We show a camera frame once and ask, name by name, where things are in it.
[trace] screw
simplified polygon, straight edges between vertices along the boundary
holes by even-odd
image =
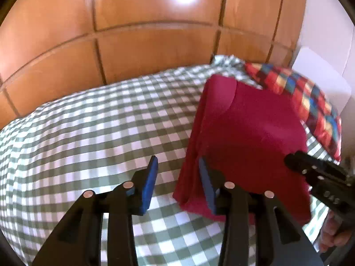
[[[270,198],[270,199],[275,197],[274,192],[269,191],[269,190],[265,191],[264,195],[265,195],[265,197]]]
[[[235,184],[233,182],[225,182],[224,187],[227,189],[233,189],[235,187]]]
[[[123,188],[125,189],[131,189],[134,186],[132,181],[126,181],[125,183],[123,183]]]
[[[94,192],[93,192],[92,190],[87,190],[87,191],[85,191],[84,194],[83,194],[83,196],[84,196],[85,198],[90,198],[90,197],[92,197],[92,195],[94,195]]]

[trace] green and white checkered fabric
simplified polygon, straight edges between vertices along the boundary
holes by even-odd
[[[111,191],[145,168],[159,174],[146,215],[133,217],[139,265],[217,265],[223,223],[181,211],[172,198],[203,86],[214,73],[257,86],[235,57],[181,67],[46,103],[0,132],[0,228],[31,265],[50,232],[87,189]],[[330,159],[310,134],[309,153]],[[313,237],[326,207],[314,201]],[[104,216],[102,265],[107,265]],[[250,264],[255,228],[250,228]]]

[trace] wooden headboard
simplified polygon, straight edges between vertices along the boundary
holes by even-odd
[[[0,26],[0,128],[39,105],[212,54],[287,66],[306,0],[17,0]]]

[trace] colorful checkered pillow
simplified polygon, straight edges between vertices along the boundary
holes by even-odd
[[[246,72],[264,89],[290,95],[299,118],[335,160],[340,161],[341,120],[335,107],[311,80],[288,68],[245,63]]]

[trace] wooden panel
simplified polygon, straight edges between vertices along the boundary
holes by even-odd
[[[292,59],[292,54],[292,50],[281,47],[279,45],[274,45],[270,55],[269,63],[277,66],[288,67]]]
[[[275,41],[292,50],[300,35],[306,0],[283,0]]]
[[[85,0],[17,0],[0,26],[2,79],[48,49],[91,29]]]
[[[222,30],[217,54],[234,55],[243,60],[264,63],[270,47],[271,41],[265,37]]]
[[[272,39],[281,0],[227,0],[223,26],[235,27]]]
[[[21,115],[65,95],[102,85],[92,41],[60,49],[9,79],[8,94]]]
[[[108,83],[161,70],[209,63],[215,30],[207,26],[184,28],[139,27],[112,31],[98,39]]]
[[[0,129],[4,128],[12,120],[16,119],[17,116],[12,110],[5,94],[0,92]]]
[[[218,23],[221,0],[95,0],[97,28],[147,21]]]

